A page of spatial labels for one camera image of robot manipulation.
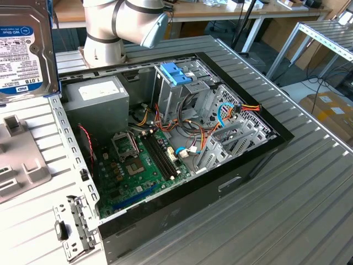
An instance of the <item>green motherboard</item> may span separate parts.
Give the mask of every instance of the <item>green motherboard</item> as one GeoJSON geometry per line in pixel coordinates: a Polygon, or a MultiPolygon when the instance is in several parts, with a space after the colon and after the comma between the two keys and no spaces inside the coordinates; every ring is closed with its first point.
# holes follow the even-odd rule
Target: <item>green motherboard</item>
{"type": "MultiPolygon", "coordinates": [[[[162,131],[157,130],[150,137],[159,143],[158,152],[164,153],[168,158],[167,164],[173,166],[172,170],[177,172],[176,176],[165,177],[166,174],[161,165],[166,163],[158,164],[156,153],[151,153],[149,146],[151,139],[144,140],[142,135],[134,137],[138,155],[125,159],[119,158],[113,145],[95,151],[98,163],[94,170],[94,181],[100,194],[98,208],[101,218],[106,218],[190,176],[188,169],[179,159],[171,159],[168,156],[167,148],[171,146],[162,131]]],[[[133,148],[127,138],[122,139],[121,142],[115,142],[115,145],[119,153],[133,148]]]]}

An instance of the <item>ram slot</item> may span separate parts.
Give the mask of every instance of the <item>ram slot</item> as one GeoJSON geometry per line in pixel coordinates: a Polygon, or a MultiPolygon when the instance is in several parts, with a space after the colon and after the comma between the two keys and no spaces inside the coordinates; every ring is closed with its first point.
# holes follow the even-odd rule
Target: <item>ram slot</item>
{"type": "Polygon", "coordinates": [[[160,170],[164,180],[170,180],[171,176],[176,177],[177,171],[159,146],[156,138],[153,135],[146,135],[141,137],[141,141],[144,147],[147,149],[147,152],[152,158],[153,162],[160,170]]]}

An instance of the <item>metal shelf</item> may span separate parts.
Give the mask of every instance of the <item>metal shelf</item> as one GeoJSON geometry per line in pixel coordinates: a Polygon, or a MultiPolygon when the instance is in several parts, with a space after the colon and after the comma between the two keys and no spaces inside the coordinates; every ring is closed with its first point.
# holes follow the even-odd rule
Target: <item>metal shelf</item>
{"type": "Polygon", "coordinates": [[[318,41],[331,51],[336,53],[336,56],[328,63],[328,67],[320,74],[323,76],[332,63],[338,58],[338,56],[343,57],[348,61],[353,60],[353,29],[347,28],[346,26],[340,25],[336,21],[326,20],[326,21],[312,21],[312,22],[298,22],[293,29],[291,35],[288,37],[286,43],[284,44],[282,50],[278,54],[276,60],[269,69],[266,77],[271,79],[276,72],[279,64],[284,58],[285,54],[288,52],[291,44],[296,38],[298,32],[303,32],[307,35],[304,42],[298,48],[296,54],[292,58],[292,62],[303,52],[305,46],[307,45],[310,38],[318,41]]]}

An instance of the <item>wd logo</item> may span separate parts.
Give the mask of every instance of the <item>wd logo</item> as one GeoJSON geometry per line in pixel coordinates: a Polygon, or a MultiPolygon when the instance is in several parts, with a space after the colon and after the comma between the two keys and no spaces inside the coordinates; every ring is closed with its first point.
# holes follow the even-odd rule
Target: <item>wd logo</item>
{"type": "Polygon", "coordinates": [[[17,87],[16,88],[16,92],[24,92],[24,91],[28,91],[28,86],[22,86],[22,87],[17,87]]]}

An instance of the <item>slotted aluminum surface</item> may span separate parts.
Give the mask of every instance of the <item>slotted aluminum surface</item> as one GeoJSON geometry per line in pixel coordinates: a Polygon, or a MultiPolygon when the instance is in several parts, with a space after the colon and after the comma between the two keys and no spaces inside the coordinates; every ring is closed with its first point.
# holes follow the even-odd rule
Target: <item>slotted aluminum surface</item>
{"type": "Polygon", "coordinates": [[[353,60],[353,29],[336,21],[300,22],[299,30],[348,61],[353,60]]]}
{"type": "MultiPolygon", "coordinates": [[[[126,50],[136,62],[204,51],[295,138],[254,180],[117,264],[346,264],[353,255],[353,157],[348,147],[337,144],[280,90],[210,36],[164,41],[153,50],[127,45],[126,50]]],[[[84,67],[75,52],[57,59],[61,72],[84,67]]],[[[0,263],[66,264],[51,208],[78,187],[48,101],[9,104],[0,109],[0,118],[9,113],[27,121],[53,179],[0,204],[0,263]]],[[[104,252],[98,247],[76,264],[106,264],[104,252]]]]}

